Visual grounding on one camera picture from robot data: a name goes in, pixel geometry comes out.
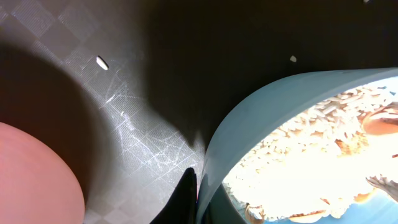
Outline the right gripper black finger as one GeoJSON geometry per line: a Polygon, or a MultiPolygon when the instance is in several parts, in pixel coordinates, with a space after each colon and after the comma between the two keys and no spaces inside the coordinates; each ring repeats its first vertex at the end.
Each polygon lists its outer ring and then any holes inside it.
{"type": "Polygon", "coordinates": [[[189,167],[183,173],[165,207],[150,224],[195,224],[197,175],[189,167]]]}

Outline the light blue bowl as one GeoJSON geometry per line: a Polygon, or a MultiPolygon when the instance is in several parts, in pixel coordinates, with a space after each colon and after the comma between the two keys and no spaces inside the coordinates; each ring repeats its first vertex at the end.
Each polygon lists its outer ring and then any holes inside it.
{"type": "Polygon", "coordinates": [[[196,222],[204,222],[206,209],[212,205],[211,221],[243,223],[221,182],[240,158],[275,128],[321,100],[395,76],[396,68],[301,73],[274,81],[247,96],[222,120],[208,145],[196,222]]]}

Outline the rice and food scraps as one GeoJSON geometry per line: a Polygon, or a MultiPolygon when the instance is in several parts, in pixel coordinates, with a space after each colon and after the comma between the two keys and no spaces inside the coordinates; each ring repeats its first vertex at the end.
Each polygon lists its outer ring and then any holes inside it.
{"type": "Polygon", "coordinates": [[[397,200],[397,93],[370,83],[322,100],[259,141],[223,179],[248,223],[340,219],[397,200]]]}

